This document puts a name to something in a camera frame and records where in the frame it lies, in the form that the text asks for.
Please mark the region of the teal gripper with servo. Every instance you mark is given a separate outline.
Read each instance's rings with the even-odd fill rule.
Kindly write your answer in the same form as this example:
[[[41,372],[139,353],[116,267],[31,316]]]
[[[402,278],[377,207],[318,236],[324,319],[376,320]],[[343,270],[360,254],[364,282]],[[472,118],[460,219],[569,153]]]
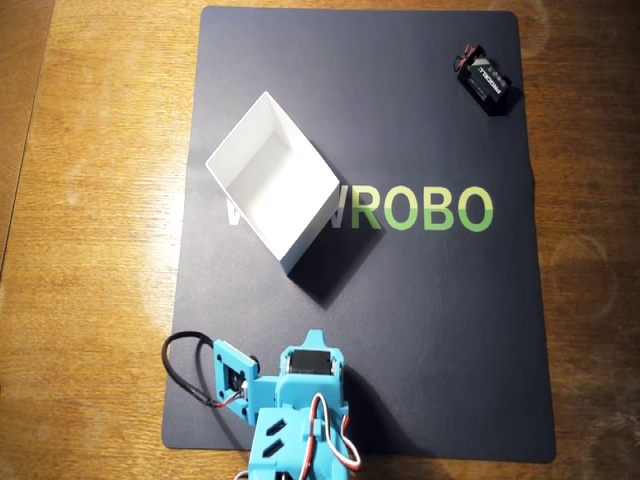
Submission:
[[[302,410],[320,393],[331,410],[346,415],[349,404],[344,395],[343,367],[342,352],[327,347],[321,329],[310,329],[302,347],[289,347],[281,355],[277,406]]]

